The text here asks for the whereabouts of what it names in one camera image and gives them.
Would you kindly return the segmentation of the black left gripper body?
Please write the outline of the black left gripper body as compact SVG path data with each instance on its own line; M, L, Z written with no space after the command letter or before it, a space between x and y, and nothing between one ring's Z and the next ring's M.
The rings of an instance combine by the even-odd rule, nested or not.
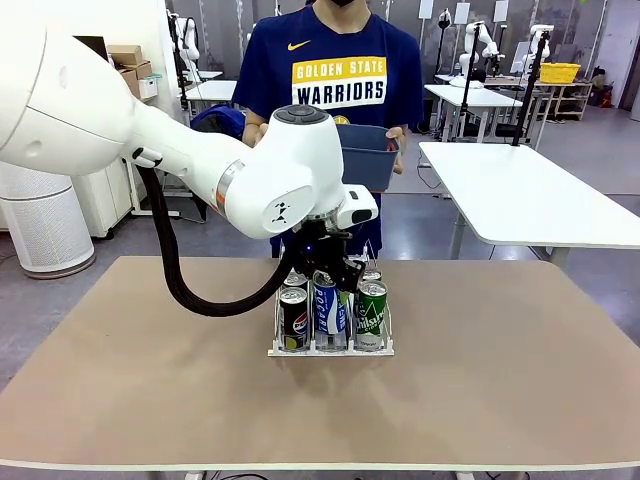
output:
M324 221L303 221L293 235L293 265L342 265L347 259L346 242L350 238L348 231L328 229Z

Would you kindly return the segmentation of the person's left hand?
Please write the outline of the person's left hand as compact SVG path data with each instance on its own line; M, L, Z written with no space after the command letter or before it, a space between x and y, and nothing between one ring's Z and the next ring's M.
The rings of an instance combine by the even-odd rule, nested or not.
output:
M409 128L407 125L395 126L387 130L386 137L397 144L397 153L393 172L401 175L404 171L403 156L407 149Z

